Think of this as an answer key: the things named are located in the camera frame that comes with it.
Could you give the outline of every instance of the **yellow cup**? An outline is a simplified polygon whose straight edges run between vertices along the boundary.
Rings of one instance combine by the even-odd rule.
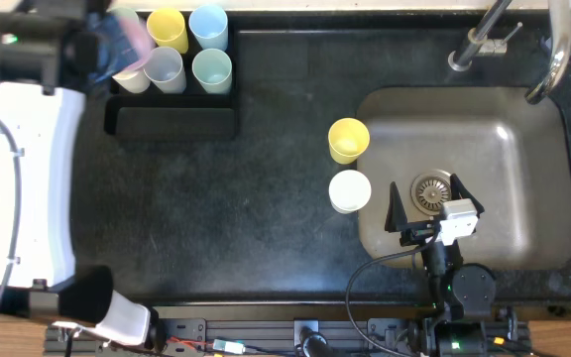
[[[188,51],[188,36],[184,17],[176,9],[158,9],[147,19],[147,31],[158,46],[176,49],[181,54]]]
[[[340,119],[329,128],[327,139],[332,159],[338,164],[350,164],[369,146],[369,130],[357,119]]]

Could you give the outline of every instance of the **sink basin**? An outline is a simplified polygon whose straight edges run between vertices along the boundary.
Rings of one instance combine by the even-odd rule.
[[[357,118],[370,146],[358,170],[372,184],[359,234],[373,258],[406,250],[385,231],[390,183],[409,221],[427,219],[457,174],[484,205],[477,231],[459,240],[467,263],[497,270],[553,269],[571,259],[571,174],[563,120],[524,88],[386,88],[365,98]],[[410,267],[410,258],[391,261]]]

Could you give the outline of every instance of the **white wall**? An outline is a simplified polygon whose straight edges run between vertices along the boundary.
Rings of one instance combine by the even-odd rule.
[[[0,0],[0,11],[11,9],[17,2],[18,0]],[[193,10],[204,3],[216,3],[233,11],[485,10],[493,2],[494,0],[114,0],[113,5],[137,10],[152,10],[163,6]],[[547,9],[547,0],[514,0],[509,9]]]

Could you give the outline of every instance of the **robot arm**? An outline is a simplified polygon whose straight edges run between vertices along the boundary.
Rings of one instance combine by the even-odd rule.
[[[71,163],[85,93],[138,56],[116,19],[104,17],[107,1],[34,3],[34,14],[0,14],[0,121],[20,148],[24,197],[0,312],[160,350],[166,336],[156,312],[115,292],[109,269],[76,271],[69,233]],[[14,197],[10,147],[0,133],[0,285]]]

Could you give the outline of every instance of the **faucet base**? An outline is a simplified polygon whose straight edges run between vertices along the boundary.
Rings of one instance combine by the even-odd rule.
[[[448,65],[456,71],[467,71],[471,67],[471,64],[473,64],[472,61],[469,61],[466,65],[459,65],[453,60],[453,58],[455,58],[455,51],[448,56]]]

